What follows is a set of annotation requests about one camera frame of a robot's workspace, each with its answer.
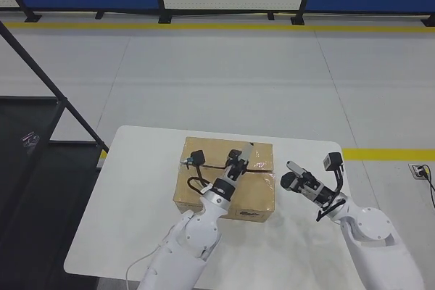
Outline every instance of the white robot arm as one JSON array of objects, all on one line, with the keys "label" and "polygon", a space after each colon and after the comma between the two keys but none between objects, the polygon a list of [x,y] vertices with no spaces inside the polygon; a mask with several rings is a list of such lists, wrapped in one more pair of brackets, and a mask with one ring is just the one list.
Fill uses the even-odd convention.
[{"label": "white robot arm", "polygon": [[321,210],[317,221],[328,216],[340,222],[353,263],[367,290],[424,290],[421,273],[389,217],[376,208],[358,207],[351,197],[340,192],[342,163],[340,153],[330,153],[324,160],[326,170],[335,171],[335,191],[292,161],[287,162],[290,172],[282,177],[281,185],[318,205]]},{"label": "white robot arm", "polygon": [[203,210],[182,214],[157,250],[138,290],[193,289],[219,243],[221,234],[216,221],[227,214],[238,179],[247,171],[252,150],[250,143],[242,152],[229,153],[224,174],[202,189]]}]

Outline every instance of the white wall panel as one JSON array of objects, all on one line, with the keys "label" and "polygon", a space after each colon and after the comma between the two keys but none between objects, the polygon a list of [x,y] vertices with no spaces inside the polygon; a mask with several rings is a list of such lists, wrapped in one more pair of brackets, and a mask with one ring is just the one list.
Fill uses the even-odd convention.
[{"label": "white wall panel", "polygon": [[298,10],[301,0],[165,0],[168,9]]},{"label": "white wall panel", "polygon": [[19,7],[15,0],[0,0],[0,8]]}]

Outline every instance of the white table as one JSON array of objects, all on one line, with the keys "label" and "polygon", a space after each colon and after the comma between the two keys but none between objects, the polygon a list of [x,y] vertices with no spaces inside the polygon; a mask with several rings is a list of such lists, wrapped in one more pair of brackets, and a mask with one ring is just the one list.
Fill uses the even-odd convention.
[{"label": "white table", "polygon": [[[316,223],[318,208],[278,184],[293,160],[335,188],[323,158],[340,152],[338,144],[132,126],[116,133],[66,257],[68,273],[124,279],[126,268],[156,247],[180,217],[173,192],[187,136],[272,143],[277,185],[275,212],[265,223],[218,221],[223,238],[197,288],[364,289],[338,225]],[[149,262],[132,267],[129,279],[140,281]]]}]

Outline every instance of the power outlet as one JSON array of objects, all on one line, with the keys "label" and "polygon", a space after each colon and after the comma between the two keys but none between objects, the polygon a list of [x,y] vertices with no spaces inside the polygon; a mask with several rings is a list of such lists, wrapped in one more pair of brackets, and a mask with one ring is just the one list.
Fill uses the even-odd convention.
[{"label": "power outlet", "polygon": [[418,167],[422,166],[422,164],[409,164],[409,169],[413,174],[414,179],[425,180],[426,178],[422,175],[422,169],[418,169]]}]

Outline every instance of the floor tape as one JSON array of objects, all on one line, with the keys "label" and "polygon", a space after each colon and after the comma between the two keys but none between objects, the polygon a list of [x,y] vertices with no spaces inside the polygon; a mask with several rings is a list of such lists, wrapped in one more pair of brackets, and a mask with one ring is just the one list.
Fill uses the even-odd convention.
[{"label": "floor tape", "polygon": [[[100,158],[107,157],[103,151]],[[367,149],[343,148],[345,160],[369,161],[435,161],[435,149]]]},{"label": "floor tape", "polygon": [[435,28],[399,26],[348,25],[282,25],[230,23],[77,23],[77,22],[6,22],[8,28],[32,29],[105,29],[105,30],[283,30],[283,31],[346,31],[382,33],[435,33]]}]

